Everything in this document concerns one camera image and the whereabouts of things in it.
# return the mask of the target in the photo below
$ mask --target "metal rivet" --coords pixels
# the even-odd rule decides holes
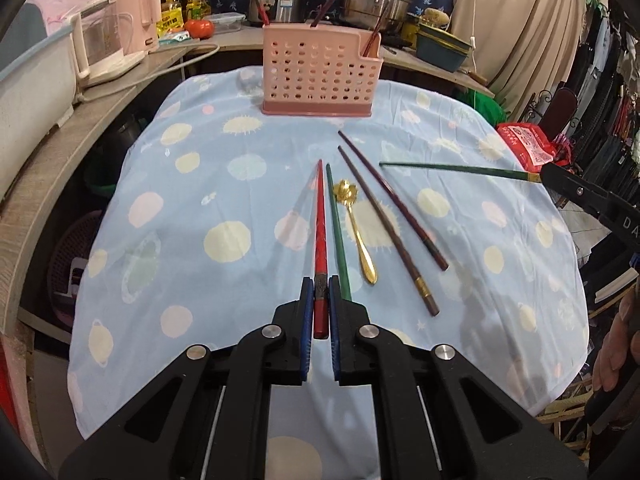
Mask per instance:
[[[443,361],[449,361],[453,359],[456,355],[456,350],[453,346],[449,345],[438,345],[436,346],[436,356]]]
[[[207,355],[207,349],[202,345],[193,345],[187,348],[187,357],[197,361]]]
[[[267,325],[262,329],[262,335],[268,339],[274,339],[282,334],[282,329],[277,325]]]
[[[373,339],[375,337],[378,337],[378,335],[380,334],[380,329],[375,325],[363,325],[360,327],[360,330],[358,330],[358,332],[360,332],[360,335],[362,337]]]

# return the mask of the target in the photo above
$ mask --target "pink utensil holder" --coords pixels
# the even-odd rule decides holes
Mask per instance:
[[[380,78],[380,35],[349,27],[273,23],[264,31],[264,100],[269,115],[369,117]]]

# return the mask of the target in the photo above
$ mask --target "spoon handle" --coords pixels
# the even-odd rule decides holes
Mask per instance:
[[[376,270],[376,266],[373,264],[371,255],[369,254],[369,251],[367,251],[367,248],[362,241],[362,236],[360,236],[360,231],[358,230],[358,225],[356,224],[356,218],[353,215],[353,209],[350,205],[347,206],[347,211],[349,213],[349,218],[351,219],[353,233],[356,235],[356,245],[358,247],[358,256],[360,257],[360,266],[362,267],[362,273],[371,285],[375,285],[376,281],[378,280],[378,272]]]

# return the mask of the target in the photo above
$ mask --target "clear plastic container lid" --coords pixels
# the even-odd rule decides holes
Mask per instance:
[[[242,22],[242,20],[244,20],[244,14],[240,14],[239,12],[223,12],[221,14],[206,16],[205,19],[216,25],[230,25],[231,23]]]

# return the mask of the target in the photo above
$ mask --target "wooden countertop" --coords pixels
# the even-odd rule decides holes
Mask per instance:
[[[220,46],[220,52],[231,50],[262,50],[262,29],[258,27],[242,27],[237,32],[226,32],[225,34],[214,35],[210,40],[192,43],[195,45],[193,53],[203,53],[210,50],[214,44]],[[414,70],[415,72],[423,72],[445,81],[450,81],[457,85],[470,88],[481,94],[494,97],[494,94],[482,86],[480,83],[471,79],[467,74],[462,72],[447,72],[431,63],[427,63],[418,59],[411,52],[394,48],[396,54],[392,54],[386,48],[381,48],[384,63],[396,68],[405,70]]]
[[[120,79],[87,90],[85,97],[96,100],[77,106],[25,163],[0,208],[0,332],[13,332],[34,248],[67,181],[105,129],[152,80],[101,96],[172,65],[189,50],[186,46],[150,54]]]

